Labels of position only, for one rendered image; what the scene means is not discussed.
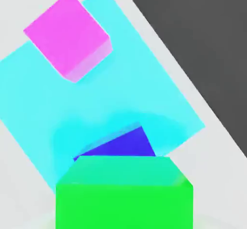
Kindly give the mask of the small magenta cube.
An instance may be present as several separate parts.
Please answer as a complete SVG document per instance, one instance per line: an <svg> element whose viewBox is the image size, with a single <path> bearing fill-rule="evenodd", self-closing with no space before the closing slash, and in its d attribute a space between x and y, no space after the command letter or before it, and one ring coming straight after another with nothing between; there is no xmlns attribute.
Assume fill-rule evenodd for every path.
<svg viewBox="0 0 247 229"><path fill-rule="evenodd" d="M58 0L24 33L56 71L74 83L112 52L109 35L79 0Z"/></svg>

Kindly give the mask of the small blue cube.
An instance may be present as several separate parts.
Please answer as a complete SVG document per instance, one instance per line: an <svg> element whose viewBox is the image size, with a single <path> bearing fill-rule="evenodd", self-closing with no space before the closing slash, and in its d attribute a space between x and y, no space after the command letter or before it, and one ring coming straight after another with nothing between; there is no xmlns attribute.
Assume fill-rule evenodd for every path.
<svg viewBox="0 0 247 229"><path fill-rule="evenodd" d="M87 145L80 156L155 156L141 125L131 125Z"/></svg>

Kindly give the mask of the small green cube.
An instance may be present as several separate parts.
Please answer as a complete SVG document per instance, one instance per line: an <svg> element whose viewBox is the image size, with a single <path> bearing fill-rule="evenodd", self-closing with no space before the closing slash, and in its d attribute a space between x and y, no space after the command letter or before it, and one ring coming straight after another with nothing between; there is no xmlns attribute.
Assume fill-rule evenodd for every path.
<svg viewBox="0 0 247 229"><path fill-rule="evenodd" d="M193 229L193 186L168 157L82 156L56 185L55 229Z"/></svg>

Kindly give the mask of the large cyan box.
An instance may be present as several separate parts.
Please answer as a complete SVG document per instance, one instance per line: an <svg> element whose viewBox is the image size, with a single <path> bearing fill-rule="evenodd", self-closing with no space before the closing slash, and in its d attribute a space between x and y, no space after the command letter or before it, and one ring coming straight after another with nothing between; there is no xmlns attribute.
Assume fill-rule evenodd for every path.
<svg viewBox="0 0 247 229"><path fill-rule="evenodd" d="M78 83L62 78L26 42L0 61L0 120L48 186L91 143L140 124L164 156L204 123L115 0L84 0L113 52Z"/></svg>

